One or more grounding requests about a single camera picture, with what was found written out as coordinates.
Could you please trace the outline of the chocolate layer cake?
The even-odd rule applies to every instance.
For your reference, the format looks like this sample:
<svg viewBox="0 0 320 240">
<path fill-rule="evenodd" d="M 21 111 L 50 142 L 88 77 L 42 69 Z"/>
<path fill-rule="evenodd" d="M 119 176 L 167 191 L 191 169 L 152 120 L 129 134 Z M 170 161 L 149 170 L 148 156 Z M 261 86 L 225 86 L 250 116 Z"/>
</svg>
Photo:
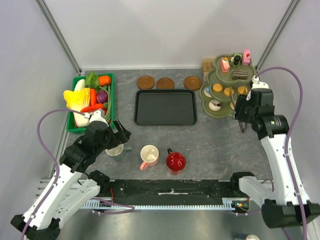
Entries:
<svg viewBox="0 0 320 240">
<path fill-rule="evenodd" d="M 247 80 L 248 72 L 246 70 L 234 70 L 231 73 L 232 80 Z"/>
</svg>

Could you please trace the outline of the pink mug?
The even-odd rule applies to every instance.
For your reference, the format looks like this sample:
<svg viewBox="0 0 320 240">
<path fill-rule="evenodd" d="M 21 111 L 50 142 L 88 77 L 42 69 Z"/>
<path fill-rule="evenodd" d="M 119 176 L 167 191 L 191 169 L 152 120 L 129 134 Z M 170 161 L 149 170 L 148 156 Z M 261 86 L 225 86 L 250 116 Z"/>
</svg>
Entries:
<svg viewBox="0 0 320 240">
<path fill-rule="evenodd" d="M 146 145 L 140 151 L 142 164 L 140 170 L 144 171 L 148 167 L 155 166 L 159 161 L 159 150 L 154 145 Z"/>
</svg>

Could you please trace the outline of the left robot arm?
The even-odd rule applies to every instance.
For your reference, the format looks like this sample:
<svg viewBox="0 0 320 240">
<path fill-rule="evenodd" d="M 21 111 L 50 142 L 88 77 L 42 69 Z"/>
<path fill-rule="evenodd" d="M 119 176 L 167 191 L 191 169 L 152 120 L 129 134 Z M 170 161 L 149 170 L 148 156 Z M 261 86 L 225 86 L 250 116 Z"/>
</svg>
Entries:
<svg viewBox="0 0 320 240">
<path fill-rule="evenodd" d="M 118 147 L 130 139 L 131 132 L 118 119 L 113 124 L 117 132 L 113 132 L 109 124 L 99 117 L 64 150 L 55 174 L 40 197 L 28 211 L 15 215 L 10 222 L 21 232 L 22 238 L 57 239 L 64 220 L 68 220 L 89 199 L 97 195 L 103 197 L 110 192 L 110 178 L 95 170 L 73 194 L 65 197 L 103 151 Z"/>
</svg>

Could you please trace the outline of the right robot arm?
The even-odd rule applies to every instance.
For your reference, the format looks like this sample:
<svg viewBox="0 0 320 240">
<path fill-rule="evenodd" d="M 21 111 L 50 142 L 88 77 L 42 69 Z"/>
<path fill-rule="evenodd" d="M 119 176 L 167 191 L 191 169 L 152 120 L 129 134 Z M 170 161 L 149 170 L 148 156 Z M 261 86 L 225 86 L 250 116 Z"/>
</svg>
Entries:
<svg viewBox="0 0 320 240">
<path fill-rule="evenodd" d="M 275 114 L 272 90 L 255 88 L 249 95 L 240 94 L 235 103 L 235 119 L 251 124 L 257 133 L 270 164 L 275 190 L 270 191 L 250 172 L 236 172 L 229 184 L 235 197 L 247 194 L 260 208 L 262 218 L 270 229 L 296 227 L 320 215 L 320 205 L 312 203 L 299 175 L 295 181 L 291 174 L 298 170 L 294 161 L 288 121 Z"/>
</svg>

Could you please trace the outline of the metal tongs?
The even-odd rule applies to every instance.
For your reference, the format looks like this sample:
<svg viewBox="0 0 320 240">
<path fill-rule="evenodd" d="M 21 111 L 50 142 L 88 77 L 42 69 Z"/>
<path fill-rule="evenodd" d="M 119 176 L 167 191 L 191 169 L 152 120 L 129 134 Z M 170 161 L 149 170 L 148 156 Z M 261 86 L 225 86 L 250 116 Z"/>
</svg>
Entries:
<svg viewBox="0 0 320 240">
<path fill-rule="evenodd" d="M 230 96 L 230 99 L 231 99 L 232 102 L 235 101 L 233 95 Z M 243 125 L 243 123 L 240 120 L 237 120 L 237 121 L 238 121 L 238 125 L 239 125 L 239 128 L 240 128 L 240 131 L 244 134 L 246 132 L 246 130 L 248 129 L 248 124 L 245 123 Z"/>
</svg>

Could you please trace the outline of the pink striped cake slice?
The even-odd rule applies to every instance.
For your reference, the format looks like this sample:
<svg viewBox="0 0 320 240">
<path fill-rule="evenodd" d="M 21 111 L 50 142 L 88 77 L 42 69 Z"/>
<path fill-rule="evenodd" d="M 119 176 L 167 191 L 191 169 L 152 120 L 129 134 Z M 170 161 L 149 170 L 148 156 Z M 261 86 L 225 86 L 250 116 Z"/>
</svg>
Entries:
<svg viewBox="0 0 320 240">
<path fill-rule="evenodd" d="M 228 73 L 230 70 L 229 59 L 227 57 L 222 57 L 220 59 L 220 67 L 223 73 Z"/>
</svg>

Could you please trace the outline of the green white cake slice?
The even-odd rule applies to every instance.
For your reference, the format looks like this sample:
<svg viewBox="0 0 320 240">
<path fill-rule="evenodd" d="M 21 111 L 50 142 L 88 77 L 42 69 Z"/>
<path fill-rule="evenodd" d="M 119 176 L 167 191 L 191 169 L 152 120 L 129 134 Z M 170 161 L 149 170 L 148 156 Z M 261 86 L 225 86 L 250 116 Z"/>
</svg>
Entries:
<svg viewBox="0 0 320 240">
<path fill-rule="evenodd" d="M 235 53 L 233 56 L 230 57 L 230 65 L 237 66 L 242 60 L 243 54 L 242 53 Z"/>
</svg>

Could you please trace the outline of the orange biscuit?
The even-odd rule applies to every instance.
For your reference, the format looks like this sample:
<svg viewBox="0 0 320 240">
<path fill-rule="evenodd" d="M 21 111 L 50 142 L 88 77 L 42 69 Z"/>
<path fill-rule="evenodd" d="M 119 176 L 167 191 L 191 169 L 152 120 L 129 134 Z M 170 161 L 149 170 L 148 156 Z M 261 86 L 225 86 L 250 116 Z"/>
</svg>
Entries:
<svg viewBox="0 0 320 240">
<path fill-rule="evenodd" d="M 219 83 L 216 83 L 216 84 L 214 84 L 214 85 L 212 86 L 212 90 L 213 90 L 214 92 L 219 93 L 219 92 L 221 92 L 221 91 L 223 90 L 223 86 L 222 86 L 221 84 L 219 84 Z"/>
<path fill-rule="evenodd" d="M 230 97 L 235 93 L 232 87 L 226 87 L 223 92 L 227 97 Z"/>
<path fill-rule="evenodd" d="M 247 95 L 248 94 L 248 88 L 245 87 L 245 86 L 239 86 L 237 88 L 237 92 L 240 94 L 240 95 Z"/>
</svg>

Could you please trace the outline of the red mug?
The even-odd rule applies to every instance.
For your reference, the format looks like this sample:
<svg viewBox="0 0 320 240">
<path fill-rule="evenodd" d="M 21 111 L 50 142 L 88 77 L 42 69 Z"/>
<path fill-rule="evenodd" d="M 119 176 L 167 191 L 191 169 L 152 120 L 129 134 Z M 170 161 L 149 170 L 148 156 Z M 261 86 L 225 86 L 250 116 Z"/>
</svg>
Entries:
<svg viewBox="0 0 320 240">
<path fill-rule="evenodd" d="M 172 151 L 171 148 L 167 149 L 168 156 L 166 158 L 166 166 L 172 175 L 178 175 L 180 174 L 185 166 L 186 166 L 186 158 L 184 155 L 182 155 L 179 152 Z"/>
</svg>

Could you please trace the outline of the blue iced donut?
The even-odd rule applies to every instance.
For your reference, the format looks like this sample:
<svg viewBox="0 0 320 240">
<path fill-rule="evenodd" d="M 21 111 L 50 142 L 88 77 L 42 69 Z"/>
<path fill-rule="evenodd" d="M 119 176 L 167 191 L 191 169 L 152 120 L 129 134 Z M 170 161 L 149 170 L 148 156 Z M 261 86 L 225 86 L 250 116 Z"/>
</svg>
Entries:
<svg viewBox="0 0 320 240">
<path fill-rule="evenodd" d="M 210 93 L 210 87 L 209 87 L 209 86 L 207 86 L 207 87 L 204 89 L 203 92 L 204 92 L 204 95 L 205 95 L 206 97 L 212 98 L 211 93 Z"/>
</svg>

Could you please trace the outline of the white chocolate donut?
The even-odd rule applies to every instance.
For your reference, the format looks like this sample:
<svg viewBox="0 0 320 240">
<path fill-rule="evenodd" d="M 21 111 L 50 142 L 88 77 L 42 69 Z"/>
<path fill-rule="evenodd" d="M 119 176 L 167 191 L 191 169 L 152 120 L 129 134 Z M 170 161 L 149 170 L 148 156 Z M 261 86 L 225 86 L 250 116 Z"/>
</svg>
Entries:
<svg viewBox="0 0 320 240">
<path fill-rule="evenodd" d="M 221 104 L 221 102 L 213 99 L 208 103 L 208 107 L 209 107 L 210 110 L 212 110 L 214 112 L 217 112 L 217 111 L 219 111 L 221 109 L 222 104 Z"/>
</svg>

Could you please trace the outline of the pink cake with cherry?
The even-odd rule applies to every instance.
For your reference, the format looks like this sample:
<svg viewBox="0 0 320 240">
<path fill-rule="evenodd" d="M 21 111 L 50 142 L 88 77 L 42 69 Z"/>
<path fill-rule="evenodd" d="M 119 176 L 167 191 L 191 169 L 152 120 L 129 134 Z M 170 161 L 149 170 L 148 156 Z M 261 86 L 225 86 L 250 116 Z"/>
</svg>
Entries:
<svg viewBox="0 0 320 240">
<path fill-rule="evenodd" d="M 242 65 L 248 66 L 251 63 L 251 51 L 249 49 L 244 49 L 242 54 Z"/>
</svg>

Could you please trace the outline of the grey blue mug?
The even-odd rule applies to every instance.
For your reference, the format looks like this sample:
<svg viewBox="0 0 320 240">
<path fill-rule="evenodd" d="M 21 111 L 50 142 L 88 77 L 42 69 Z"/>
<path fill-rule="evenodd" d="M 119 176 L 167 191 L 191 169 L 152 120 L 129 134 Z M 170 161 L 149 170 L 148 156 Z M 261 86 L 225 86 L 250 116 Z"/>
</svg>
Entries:
<svg viewBox="0 0 320 240">
<path fill-rule="evenodd" d="M 132 151 L 132 147 L 124 144 L 120 144 L 117 147 L 105 150 L 106 154 L 116 162 L 124 160 L 127 153 L 130 151 Z"/>
</svg>

